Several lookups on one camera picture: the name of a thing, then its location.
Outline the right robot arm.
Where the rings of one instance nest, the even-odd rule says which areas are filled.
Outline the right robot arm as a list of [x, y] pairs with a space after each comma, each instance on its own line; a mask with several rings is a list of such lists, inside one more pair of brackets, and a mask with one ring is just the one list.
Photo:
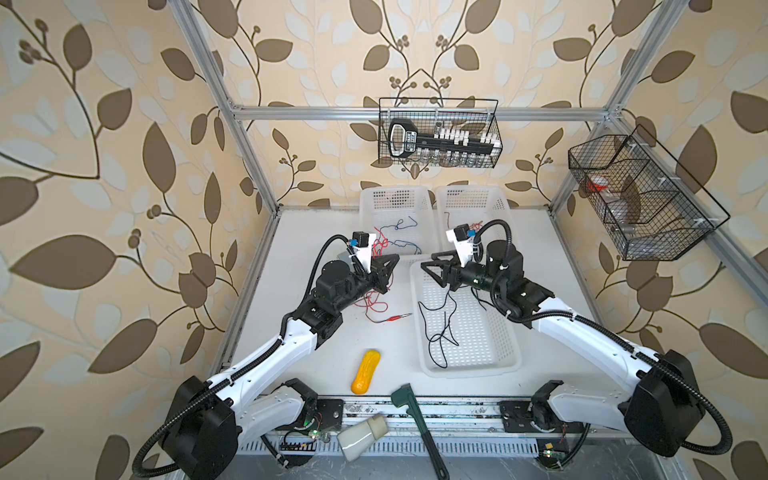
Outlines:
[[659, 353], [624, 339], [526, 278], [506, 221], [494, 219], [478, 230], [461, 224], [446, 236], [452, 249], [420, 265], [437, 285], [487, 293], [504, 320], [560, 342], [616, 385], [588, 390], [548, 381], [530, 398], [531, 422], [538, 429], [563, 423], [606, 427], [630, 434], [663, 457], [680, 449], [712, 456], [731, 450], [730, 426], [700, 391], [689, 360], [674, 350]]

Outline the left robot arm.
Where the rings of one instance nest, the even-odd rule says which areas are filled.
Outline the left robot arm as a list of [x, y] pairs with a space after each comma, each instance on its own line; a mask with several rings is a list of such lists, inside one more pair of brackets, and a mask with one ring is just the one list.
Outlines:
[[347, 307], [370, 292], [387, 293], [400, 261], [397, 254], [373, 255], [366, 232], [329, 240], [343, 242], [348, 260], [317, 257], [299, 305], [283, 316], [276, 336], [208, 380], [192, 376], [179, 386], [165, 422], [132, 462], [135, 477], [180, 470], [190, 479], [216, 479], [242, 442], [299, 418], [310, 395], [304, 383], [286, 382], [268, 396], [263, 391], [330, 339]]

